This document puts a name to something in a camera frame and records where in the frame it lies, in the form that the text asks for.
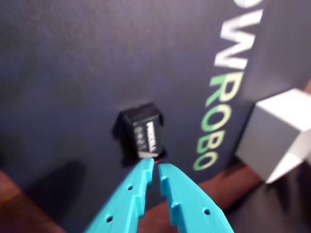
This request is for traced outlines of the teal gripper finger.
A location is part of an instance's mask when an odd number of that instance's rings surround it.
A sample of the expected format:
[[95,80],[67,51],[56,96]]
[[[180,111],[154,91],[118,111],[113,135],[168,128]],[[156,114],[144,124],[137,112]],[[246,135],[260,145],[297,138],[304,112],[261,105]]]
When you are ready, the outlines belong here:
[[152,187],[153,158],[136,164],[109,200],[95,215],[86,233],[136,233],[144,217],[146,191]]
[[160,164],[161,195],[167,198],[170,222],[179,233],[232,233],[221,208],[183,171]]

